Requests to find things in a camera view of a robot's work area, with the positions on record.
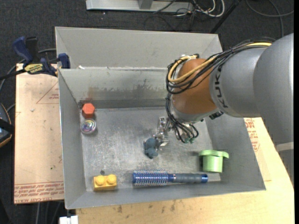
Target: blue brush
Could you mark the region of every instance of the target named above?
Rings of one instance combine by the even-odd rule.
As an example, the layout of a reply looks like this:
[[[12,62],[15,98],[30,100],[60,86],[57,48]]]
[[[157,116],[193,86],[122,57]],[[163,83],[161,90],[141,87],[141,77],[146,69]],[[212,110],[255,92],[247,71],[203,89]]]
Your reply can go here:
[[[135,170],[133,172],[133,185],[139,187],[164,186],[168,182],[200,183],[207,181],[207,174],[169,174],[162,169]]]

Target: orange cap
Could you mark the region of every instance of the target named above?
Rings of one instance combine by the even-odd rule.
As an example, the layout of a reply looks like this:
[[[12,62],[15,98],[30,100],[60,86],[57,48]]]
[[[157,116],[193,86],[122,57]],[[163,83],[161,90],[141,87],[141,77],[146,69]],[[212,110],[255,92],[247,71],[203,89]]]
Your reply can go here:
[[[85,119],[91,119],[94,114],[94,106],[91,103],[86,103],[82,107],[82,115],[84,116]]]

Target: cardboard sheet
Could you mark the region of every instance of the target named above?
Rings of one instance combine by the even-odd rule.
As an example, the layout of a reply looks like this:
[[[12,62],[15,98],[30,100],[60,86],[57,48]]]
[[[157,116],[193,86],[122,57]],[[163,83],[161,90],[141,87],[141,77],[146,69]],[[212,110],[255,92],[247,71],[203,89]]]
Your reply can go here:
[[[14,203],[64,199],[58,79],[16,77]]]

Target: blue object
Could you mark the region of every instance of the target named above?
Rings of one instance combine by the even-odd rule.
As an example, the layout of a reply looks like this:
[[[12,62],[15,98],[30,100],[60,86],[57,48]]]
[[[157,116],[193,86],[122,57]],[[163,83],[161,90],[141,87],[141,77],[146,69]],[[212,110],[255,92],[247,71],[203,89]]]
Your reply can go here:
[[[13,49],[16,54],[25,59],[23,69],[27,73],[31,75],[46,74],[57,76],[57,69],[49,64],[45,58],[41,58],[39,62],[33,62],[36,61],[36,58],[34,60],[32,54],[27,49],[24,36],[19,37],[13,42]],[[59,54],[58,59],[62,68],[69,69],[71,67],[69,57],[65,53]]]
[[[169,182],[201,183],[207,182],[207,174],[169,174],[162,169],[135,170],[132,175],[134,186],[164,186]]]
[[[149,138],[144,142],[144,153],[150,158],[158,156],[156,148],[158,147],[159,141],[154,138]]]
[[[13,49],[16,54],[23,57],[26,63],[33,61],[33,56],[29,53],[25,44],[25,37],[21,36],[13,42]]]
[[[61,65],[62,65],[61,68],[63,68],[63,69],[71,68],[71,63],[70,63],[69,57],[66,53],[59,54],[58,59],[61,62]]]

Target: brush handle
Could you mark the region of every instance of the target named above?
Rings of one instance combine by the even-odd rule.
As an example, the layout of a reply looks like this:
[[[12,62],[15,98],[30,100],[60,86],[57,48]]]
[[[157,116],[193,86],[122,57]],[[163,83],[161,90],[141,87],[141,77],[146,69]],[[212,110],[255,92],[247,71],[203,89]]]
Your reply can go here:
[[[207,174],[174,174],[172,182],[200,183],[207,182]]]

